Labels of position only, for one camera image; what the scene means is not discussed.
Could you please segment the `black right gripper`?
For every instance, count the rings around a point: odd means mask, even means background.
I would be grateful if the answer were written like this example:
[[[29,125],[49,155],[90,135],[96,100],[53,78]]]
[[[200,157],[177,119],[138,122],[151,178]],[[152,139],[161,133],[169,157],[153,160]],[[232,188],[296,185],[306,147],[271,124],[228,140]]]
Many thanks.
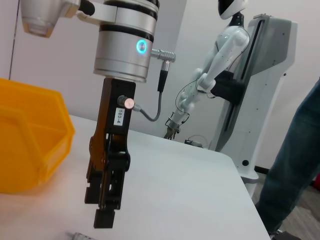
[[[127,138],[132,111],[118,104],[118,98],[133,99],[136,84],[106,77],[103,81],[96,129],[90,139],[86,174],[89,187],[84,202],[98,204],[95,229],[111,229],[115,211],[121,208],[125,173],[131,158]]]

